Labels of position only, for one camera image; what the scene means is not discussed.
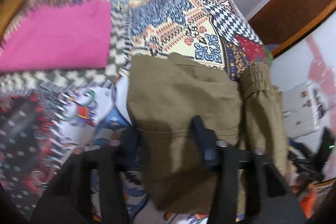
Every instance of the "pile of clothes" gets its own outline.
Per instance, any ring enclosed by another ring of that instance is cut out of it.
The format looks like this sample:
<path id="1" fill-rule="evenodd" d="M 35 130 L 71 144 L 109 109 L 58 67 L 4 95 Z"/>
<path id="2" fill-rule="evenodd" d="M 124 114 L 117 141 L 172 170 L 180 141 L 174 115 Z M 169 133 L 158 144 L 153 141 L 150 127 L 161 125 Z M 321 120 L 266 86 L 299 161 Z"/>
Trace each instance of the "pile of clothes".
<path id="1" fill-rule="evenodd" d="M 207 220 L 215 176 L 189 139 L 195 115 L 285 172 L 271 58 L 232 0 L 29 0 L 1 49 L 0 181 L 27 219 L 71 155 L 117 146 L 131 126 L 142 153 L 120 177 L 136 224 Z M 238 215 L 244 202 L 240 184 Z"/>

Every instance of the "checkered pattern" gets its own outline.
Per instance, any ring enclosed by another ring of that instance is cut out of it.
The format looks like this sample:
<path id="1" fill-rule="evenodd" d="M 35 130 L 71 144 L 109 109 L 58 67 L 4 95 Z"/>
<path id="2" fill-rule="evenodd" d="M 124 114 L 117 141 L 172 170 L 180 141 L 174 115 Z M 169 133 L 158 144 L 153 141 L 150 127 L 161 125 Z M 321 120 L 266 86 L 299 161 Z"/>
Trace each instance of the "checkered pattern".
<path id="1" fill-rule="evenodd" d="M 213 24 L 218 32 L 228 41 L 238 44 L 236 34 L 262 45 L 260 38 L 247 22 L 242 22 L 223 6 L 204 2 L 204 7 L 213 15 Z"/>
<path id="2" fill-rule="evenodd" d="M 124 24 L 127 13 L 111 12 L 112 30 L 110 39 L 110 53 L 108 64 L 103 69 L 87 70 L 53 70 L 53 71 L 25 71 L 8 73 L 0 77 L 0 90 L 20 90 L 36 88 L 48 80 L 57 86 L 78 86 L 85 83 L 104 83 L 113 81 L 118 69 L 125 65 Z"/>

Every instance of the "blue paisley pattern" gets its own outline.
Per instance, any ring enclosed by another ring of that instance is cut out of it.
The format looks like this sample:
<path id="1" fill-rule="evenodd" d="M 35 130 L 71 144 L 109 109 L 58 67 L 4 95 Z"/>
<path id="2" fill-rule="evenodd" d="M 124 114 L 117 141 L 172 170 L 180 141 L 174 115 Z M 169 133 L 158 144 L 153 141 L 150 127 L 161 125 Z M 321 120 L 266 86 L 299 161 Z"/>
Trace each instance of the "blue paisley pattern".
<path id="1" fill-rule="evenodd" d="M 192 8 L 194 6 L 188 0 L 149 0 L 146 4 L 131 9 L 131 35 L 140 35 L 149 25 L 157 27 L 167 22 L 168 18 L 185 26 L 183 11 Z"/>
<path id="2" fill-rule="evenodd" d="M 208 40 L 209 46 L 215 46 L 215 48 L 202 46 L 199 43 L 195 43 L 195 58 L 197 60 L 215 61 L 217 63 L 222 63 L 221 58 L 221 48 L 218 44 L 218 37 L 214 34 L 205 34 L 205 38 Z"/>

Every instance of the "pink cloth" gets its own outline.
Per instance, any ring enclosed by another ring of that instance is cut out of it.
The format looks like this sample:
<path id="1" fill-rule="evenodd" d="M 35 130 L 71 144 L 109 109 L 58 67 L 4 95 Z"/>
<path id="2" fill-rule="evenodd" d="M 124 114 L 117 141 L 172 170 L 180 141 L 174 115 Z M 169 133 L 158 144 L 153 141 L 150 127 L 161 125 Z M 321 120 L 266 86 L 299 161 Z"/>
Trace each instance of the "pink cloth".
<path id="1" fill-rule="evenodd" d="M 30 12 L 4 46 L 0 71 L 103 68 L 111 31 L 110 3 L 89 0 Z"/>

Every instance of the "diamond pattern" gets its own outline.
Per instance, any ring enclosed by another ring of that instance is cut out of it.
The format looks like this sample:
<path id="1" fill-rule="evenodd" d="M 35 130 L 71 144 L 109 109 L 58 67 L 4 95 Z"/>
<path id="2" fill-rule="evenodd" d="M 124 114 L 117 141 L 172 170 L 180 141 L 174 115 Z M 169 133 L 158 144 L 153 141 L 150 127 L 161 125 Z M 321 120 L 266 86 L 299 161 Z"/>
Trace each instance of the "diamond pattern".
<path id="1" fill-rule="evenodd" d="M 228 41 L 239 45 L 236 34 L 262 45 L 260 38 L 247 22 L 242 22 L 223 6 L 203 1 L 204 7 L 213 15 L 213 24 L 218 32 Z"/>

